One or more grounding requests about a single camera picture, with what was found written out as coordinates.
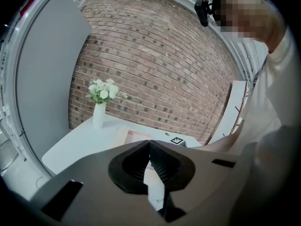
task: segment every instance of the white table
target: white table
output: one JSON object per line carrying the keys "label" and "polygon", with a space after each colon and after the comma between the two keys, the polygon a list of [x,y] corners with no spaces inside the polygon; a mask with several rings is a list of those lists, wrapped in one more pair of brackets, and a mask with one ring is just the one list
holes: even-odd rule
{"label": "white table", "polygon": [[179,137],[186,141],[187,147],[202,146],[193,137],[150,128],[106,114],[101,129],[93,127],[91,117],[56,143],[45,153],[42,161],[51,171],[58,174],[87,155],[119,146],[116,144],[118,143],[116,137],[121,128],[150,135],[152,140],[170,142],[173,138]]}

